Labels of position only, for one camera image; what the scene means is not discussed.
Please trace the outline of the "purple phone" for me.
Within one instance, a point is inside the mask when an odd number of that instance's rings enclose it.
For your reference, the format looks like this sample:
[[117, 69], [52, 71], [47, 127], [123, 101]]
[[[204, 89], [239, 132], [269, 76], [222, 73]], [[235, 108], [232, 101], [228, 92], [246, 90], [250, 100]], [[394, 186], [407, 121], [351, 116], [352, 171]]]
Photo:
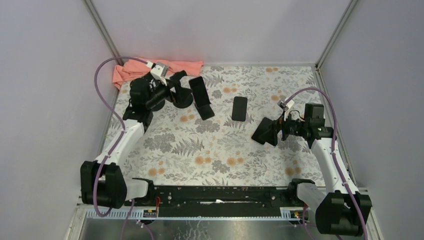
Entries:
[[197, 108], [202, 108], [211, 104], [207, 88], [202, 76], [190, 79], [188, 83], [192, 90], [192, 95]]

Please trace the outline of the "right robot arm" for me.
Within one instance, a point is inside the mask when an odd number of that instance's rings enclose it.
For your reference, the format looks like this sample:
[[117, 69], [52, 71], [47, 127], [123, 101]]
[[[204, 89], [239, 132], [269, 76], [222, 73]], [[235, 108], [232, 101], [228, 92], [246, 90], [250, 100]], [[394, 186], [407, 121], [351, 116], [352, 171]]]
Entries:
[[293, 206], [305, 203], [314, 212], [315, 224], [321, 234], [366, 239], [366, 222], [372, 202], [368, 195], [360, 193], [344, 168], [336, 133], [325, 125], [324, 106], [307, 103], [304, 118], [292, 119], [293, 104], [292, 100], [279, 102], [283, 110], [281, 116], [270, 122], [259, 139], [276, 146], [278, 134], [281, 134], [282, 141], [288, 136], [303, 138], [318, 161], [326, 193], [319, 191], [313, 181], [298, 179], [294, 181], [294, 188], [287, 191], [287, 201]]

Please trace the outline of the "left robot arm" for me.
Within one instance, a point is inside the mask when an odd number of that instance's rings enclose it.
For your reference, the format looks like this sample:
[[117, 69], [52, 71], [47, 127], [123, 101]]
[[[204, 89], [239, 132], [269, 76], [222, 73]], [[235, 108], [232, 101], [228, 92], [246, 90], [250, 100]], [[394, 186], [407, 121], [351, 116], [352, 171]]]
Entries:
[[80, 185], [84, 204], [119, 209], [127, 201], [138, 200], [144, 206], [154, 202], [153, 182], [125, 177], [121, 169], [137, 141], [146, 133], [157, 106], [177, 100], [177, 80], [163, 78], [156, 86], [152, 86], [152, 82], [154, 78], [150, 75], [131, 82], [129, 106], [120, 119], [122, 130], [94, 160], [82, 163]]

